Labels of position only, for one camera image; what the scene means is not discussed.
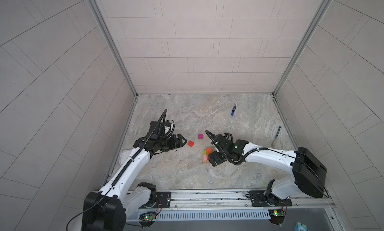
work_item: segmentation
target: blue marker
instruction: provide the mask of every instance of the blue marker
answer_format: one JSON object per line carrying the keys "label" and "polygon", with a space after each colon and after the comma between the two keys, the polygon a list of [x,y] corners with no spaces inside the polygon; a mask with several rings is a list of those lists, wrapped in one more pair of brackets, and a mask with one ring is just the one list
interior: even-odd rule
{"label": "blue marker", "polygon": [[231,116],[233,116],[233,114],[235,113],[235,110],[236,110],[236,106],[237,106],[237,103],[235,103],[235,105],[233,106],[233,109],[232,109],[232,113],[231,113]]}

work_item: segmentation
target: metal base plate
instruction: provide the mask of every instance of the metal base plate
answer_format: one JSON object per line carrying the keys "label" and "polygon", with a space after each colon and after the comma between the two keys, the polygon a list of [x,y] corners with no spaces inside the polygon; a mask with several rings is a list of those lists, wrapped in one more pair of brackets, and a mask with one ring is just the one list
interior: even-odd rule
{"label": "metal base plate", "polygon": [[[158,198],[162,204],[162,208],[169,208],[170,206],[170,192],[156,192],[156,198]],[[140,208],[157,208],[156,204],[153,207],[145,207],[142,205]]]}
{"label": "metal base plate", "polygon": [[[254,198],[251,198],[252,207],[273,207],[267,203],[267,200],[265,199],[263,190],[249,191],[249,195],[251,195],[251,197],[254,197]],[[291,199],[289,197],[283,201],[287,206],[292,206],[292,202],[291,202]]]}

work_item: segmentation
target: white wall tile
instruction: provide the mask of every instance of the white wall tile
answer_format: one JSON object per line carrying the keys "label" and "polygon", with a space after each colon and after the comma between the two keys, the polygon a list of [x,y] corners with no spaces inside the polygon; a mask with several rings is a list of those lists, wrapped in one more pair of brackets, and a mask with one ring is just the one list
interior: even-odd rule
{"label": "white wall tile", "polygon": [[232,73],[234,63],[235,58],[193,58],[194,73]]}
{"label": "white wall tile", "polygon": [[174,73],[175,85],[209,85],[211,83],[210,73]]}
{"label": "white wall tile", "polygon": [[212,57],[213,39],[168,39],[171,57]]}
{"label": "white wall tile", "polygon": [[333,1],[319,25],[332,36],[343,41],[361,16],[362,13]]}
{"label": "white wall tile", "polygon": [[221,85],[183,85],[183,93],[220,93]]}
{"label": "white wall tile", "polygon": [[318,82],[316,89],[347,129],[372,114],[372,111],[331,70]]}
{"label": "white wall tile", "polygon": [[359,55],[339,73],[339,77],[379,117],[384,119],[384,74]]}
{"label": "white wall tile", "polygon": [[296,121],[296,118],[291,110],[291,107],[288,105],[284,95],[282,92],[279,92],[276,96],[276,99],[277,101],[279,102],[279,104],[281,105],[281,109],[283,110],[284,112],[284,115],[288,121],[288,124],[291,125],[291,128],[292,128],[292,124],[295,123]]}
{"label": "white wall tile", "polygon": [[112,103],[112,100],[118,92],[119,87],[123,81],[125,81],[124,76],[119,67],[116,65],[116,67],[113,69],[111,74],[100,88],[100,94],[109,104]]}
{"label": "white wall tile", "polygon": [[13,42],[45,71],[79,40],[80,34],[70,18],[66,12],[61,12],[24,32],[13,39]]}
{"label": "white wall tile", "polygon": [[355,185],[362,199],[368,206],[373,217],[380,228],[384,228],[383,214],[381,213],[382,205],[384,201],[382,199],[376,199],[384,192],[384,179],[383,177],[371,179]]}
{"label": "white wall tile", "polygon": [[314,113],[314,115],[312,115],[312,118],[314,121],[316,121],[319,117],[321,117],[328,109],[330,109],[328,103],[325,103],[323,106],[321,106],[321,108],[319,110],[316,111],[316,113]]}
{"label": "white wall tile", "polygon": [[281,93],[284,95],[289,107],[291,108],[299,100],[299,95],[297,95],[290,82],[284,82],[281,87]]}
{"label": "white wall tile", "polygon": [[91,32],[65,52],[55,65],[75,84],[102,51],[96,35]]}
{"label": "white wall tile", "polygon": [[12,102],[35,77],[0,48],[0,111]]}
{"label": "white wall tile", "polygon": [[164,57],[160,39],[118,39],[126,58]]}
{"label": "white wall tile", "polygon": [[223,17],[224,0],[217,0],[216,2],[216,17]]}
{"label": "white wall tile", "polygon": [[40,11],[33,4],[32,0],[20,0],[28,12],[33,16],[36,22],[41,23],[45,20]]}
{"label": "white wall tile", "polygon": [[8,179],[0,179],[0,195],[32,200],[39,188],[18,183]]}
{"label": "white wall tile", "polygon": [[57,214],[55,218],[53,219],[53,222],[49,228],[49,231],[55,231],[55,230],[65,230],[65,227],[67,225],[67,220],[70,220],[73,216],[75,216],[78,212],[77,208],[69,208],[60,206],[59,210],[57,211]]}
{"label": "white wall tile", "polygon": [[353,184],[361,183],[367,180],[371,180],[373,178],[380,177],[381,174],[377,171],[375,167],[370,167],[367,169],[364,169],[362,171],[359,171],[357,173],[353,173],[349,175],[349,179],[351,179]]}
{"label": "white wall tile", "polygon": [[253,84],[275,85],[279,82],[281,73],[256,73]]}
{"label": "white wall tile", "polygon": [[348,175],[373,166],[331,109],[318,118],[316,124]]}
{"label": "white wall tile", "polygon": [[261,39],[220,39],[218,56],[257,57],[261,44]]}
{"label": "white wall tile", "polygon": [[275,6],[273,7],[273,11],[272,11],[272,14],[271,14],[271,18],[276,18],[277,17],[277,15],[280,12],[280,8],[281,8],[281,5],[283,4],[283,1],[284,0],[276,0]]}
{"label": "white wall tile", "polygon": [[3,176],[15,159],[16,156],[0,151],[0,176]]}
{"label": "white wall tile", "polygon": [[250,73],[218,73],[216,75],[216,85],[220,84],[248,84]]}
{"label": "white wall tile", "polygon": [[114,39],[126,38],[119,18],[104,18],[104,21],[107,24],[108,30],[112,38]]}
{"label": "white wall tile", "polygon": [[162,39],[161,45],[163,47],[164,57],[169,58],[168,41],[166,39]]}
{"label": "white wall tile", "polygon": [[262,57],[264,55],[266,46],[268,45],[269,39],[263,39],[262,44],[259,49],[259,53],[257,54],[258,57]]}
{"label": "white wall tile", "polygon": [[324,145],[323,147],[321,147],[319,150],[315,151],[315,155],[317,158],[329,153],[330,151],[332,151],[331,147],[329,146],[329,144],[326,144]]}
{"label": "white wall tile", "polygon": [[126,38],[176,38],[173,18],[120,18]]}
{"label": "white wall tile", "polygon": [[147,68],[143,58],[122,58],[128,73],[146,73]]}
{"label": "white wall tile", "polygon": [[95,98],[72,134],[67,147],[85,157],[106,113],[107,109]]}
{"label": "white wall tile", "polygon": [[378,228],[377,222],[372,216],[350,218],[349,219],[354,228]]}
{"label": "white wall tile", "polygon": [[378,0],[348,0],[346,5],[380,22],[384,22],[384,7]]}
{"label": "white wall tile", "polygon": [[381,71],[384,71],[383,32],[384,23],[371,18],[348,45]]}
{"label": "white wall tile", "polygon": [[276,0],[224,0],[223,17],[271,17]]}
{"label": "white wall tile", "polygon": [[234,18],[231,38],[279,38],[285,21],[284,18]]}
{"label": "white wall tile", "polygon": [[68,97],[85,112],[105,80],[103,71],[94,61],[69,91]]}
{"label": "white wall tile", "polygon": [[100,128],[108,135],[108,137],[112,134],[113,127],[115,127],[115,123],[119,117],[122,106],[123,103],[116,95],[107,111],[107,114],[105,114],[103,122],[100,125]]}
{"label": "white wall tile", "polygon": [[362,27],[368,22],[369,19],[370,17],[363,14],[361,18],[358,20],[358,22],[354,25],[352,30],[344,38],[343,43],[348,46],[351,43],[351,41],[356,37],[356,35],[360,32]]}
{"label": "white wall tile", "polygon": [[278,17],[312,18],[322,0],[284,0]]}
{"label": "white wall tile", "polygon": [[175,18],[177,38],[229,38],[230,18]]}
{"label": "white wall tile", "polygon": [[258,93],[271,93],[276,89],[276,85],[259,85]]}
{"label": "white wall tile", "polygon": [[31,200],[0,195],[0,225],[4,230],[14,230]]}
{"label": "white wall tile", "polygon": [[83,199],[106,146],[107,142],[96,135],[67,195]]}
{"label": "white wall tile", "polygon": [[0,0],[0,45],[37,25],[20,0]]}
{"label": "white wall tile", "polygon": [[294,114],[313,150],[318,150],[327,144],[327,140],[325,140],[323,134],[303,103],[297,107]]}
{"label": "white wall tile", "polygon": [[107,70],[105,75],[108,76],[116,66],[116,61],[113,58],[109,47],[100,54],[100,59]]}
{"label": "white wall tile", "polygon": [[353,58],[355,52],[318,27],[308,47],[336,74]]}
{"label": "white wall tile", "polygon": [[100,0],[106,17],[156,17],[152,0]]}
{"label": "white wall tile", "polygon": [[45,19],[81,1],[82,0],[32,0]]}
{"label": "white wall tile", "polygon": [[383,158],[383,153],[381,151],[381,146],[383,145],[383,131],[384,124],[381,122],[355,137],[355,140],[373,162],[381,175],[384,174],[384,165],[381,162]]}
{"label": "white wall tile", "polygon": [[319,83],[320,79],[324,77],[324,75],[328,72],[328,70],[329,70],[329,67],[327,65],[324,65],[323,68],[320,70],[320,72],[312,80],[312,84],[316,86],[316,84]]}
{"label": "white wall tile", "polygon": [[295,120],[295,122],[291,125],[291,130],[293,131],[293,135],[296,138],[297,144],[299,147],[308,148],[311,152],[313,152],[310,143],[305,137],[303,131],[300,128],[299,123]]}
{"label": "white wall tile", "polygon": [[272,73],[279,58],[241,58],[239,73]]}
{"label": "white wall tile", "polygon": [[167,75],[163,73],[134,73],[136,85],[169,85]]}
{"label": "white wall tile", "polygon": [[64,157],[74,161],[75,163],[82,164],[84,157],[78,154],[77,152],[73,151],[69,147],[65,147],[63,151],[61,152],[61,155]]}
{"label": "white wall tile", "polygon": [[35,78],[42,74],[40,68],[38,68],[36,64],[34,64],[12,41],[3,44],[1,47]]}
{"label": "white wall tile", "polygon": [[303,71],[305,76],[307,76],[310,81],[313,81],[325,64],[308,46],[306,46],[297,61],[297,65]]}
{"label": "white wall tile", "polygon": [[86,0],[74,5],[71,9],[85,33],[89,33],[97,27],[96,19]]}
{"label": "white wall tile", "polygon": [[79,165],[60,156],[15,230],[48,230]]}
{"label": "white wall tile", "polygon": [[217,0],[160,0],[163,17],[216,17]]}
{"label": "white wall tile", "polygon": [[325,100],[308,80],[304,73],[300,74],[293,88],[303,101],[310,115],[314,115],[325,104]]}
{"label": "white wall tile", "polygon": [[150,58],[152,73],[187,73],[187,58]]}
{"label": "white wall tile", "polygon": [[223,85],[222,93],[257,93],[259,85]]}
{"label": "white wall tile", "polygon": [[71,89],[52,65],[0,113],[0,150],[19,155]]}
{"label": "white wall tile", "polygon": [[147,93],[182,93],[181,85],[152,85],[146,86]]}
{"label": "white wall tile", "polygon": [[375,114],[372,114],[368,118],[356,124],[356,126],[354,126],[353,128],[349,129],[349,132],[353,137],[356,137],[360,133],[364,132],[368,128],[375,126],[377,123],[380,122],[381,120]]}
{"label": "white wall tile", "polygon": [[279,38],[302,38],[311,22],[310,18],[287,18]]}
{"label": "white wall tile", "polygon": [[327,173],[332,174],[327,175],[327,178],[348,217],[371,215],[335,154],[329,152],[320,157],[319,160],[327,167]]}
{"label": "white wall tile", "polygon": [[300,39],[270,39],[263,57],[290,58],[299,42]]}
{"label": "white wall tile", "polygon": [[153,6],[155,8],[156,17],[163,17],[160,0],[153,0]]}
{"label": "white wall tile", "polygon": [[59,104],[4,178],[40,187],[79,122],[77,115]]}

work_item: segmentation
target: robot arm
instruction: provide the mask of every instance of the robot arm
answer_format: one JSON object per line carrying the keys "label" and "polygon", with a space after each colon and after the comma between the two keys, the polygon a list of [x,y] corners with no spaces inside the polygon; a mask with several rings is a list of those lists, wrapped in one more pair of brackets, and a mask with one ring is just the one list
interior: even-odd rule
{"label": "robot arm", "polygon": [[297,151],[266,148],[237,140],[233,143],[232,135],[215,135],[205,131],[212,140],[216,152],[208,155],[212,166],[229,161],[234,165],[243,162],[256,162],[279,168],[289,173],[280,180],[271,180],[264,192],[262,201],[278,205],[287,197],[305,193],[315,198],[322,198],[327,168],[306,148]]}

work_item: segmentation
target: black cable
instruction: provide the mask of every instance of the black cable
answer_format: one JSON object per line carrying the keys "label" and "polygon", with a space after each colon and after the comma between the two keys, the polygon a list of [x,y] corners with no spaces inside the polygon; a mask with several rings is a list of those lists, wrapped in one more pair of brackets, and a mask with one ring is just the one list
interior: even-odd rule
{"label": "black cable", "polygon": [[92,205],[92,207],[90,207],[90,208],[84,210],[83,212],[81,212],[81,213],[77,214],[76,216],[74,216],[73,218],[71,218],[71,219],[68,221],[67,226],[65,227],[65,229],[68,231],[68,225],[70,224],[70,222],[71,222],[74,218],[76,218],[76,217],[79,216],[80,214],[85,213],[86,211],[92,209],[94,206],[98,205],[99,202],[100,202],[101,200],[103,200],[103,198],[109,193],[109,191],[110,191],[111,189],[112,189],[112,188],[110,188],[110,189],[108,190],[108,192],[107,192],[106,194],[104,194],[104,196],[103,196],[101,199],[99,199],[99,201],[97,201],[94,205]]}

